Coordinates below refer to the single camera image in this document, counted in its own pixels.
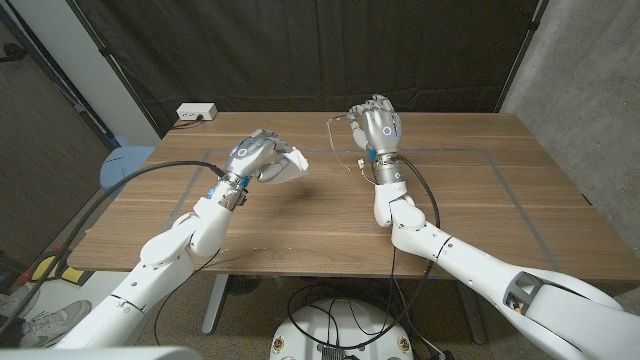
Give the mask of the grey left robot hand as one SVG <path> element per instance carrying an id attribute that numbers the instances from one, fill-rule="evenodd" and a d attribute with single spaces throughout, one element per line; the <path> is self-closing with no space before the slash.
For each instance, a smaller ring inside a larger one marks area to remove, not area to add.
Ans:
<path id="1" fill-rule="evenodd" d="M 243 177 L 276 185 L 300 177 L 298 167 L 287 157 L 294 148 L 274 132 L 258 129 L 232 149 L 224 167 L 223 181 Z"/>

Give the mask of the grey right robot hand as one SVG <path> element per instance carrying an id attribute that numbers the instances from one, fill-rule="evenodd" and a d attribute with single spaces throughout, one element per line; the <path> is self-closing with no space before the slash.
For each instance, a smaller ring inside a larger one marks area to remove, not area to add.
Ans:
<path id="1" fill-rule="evenodd" d="M 352 106 L 347 117 L 354 141 L 363 150 L 377 153 L 397 152 L 402 137 L 402 123 L 390 100 L 379 94 Z"/>

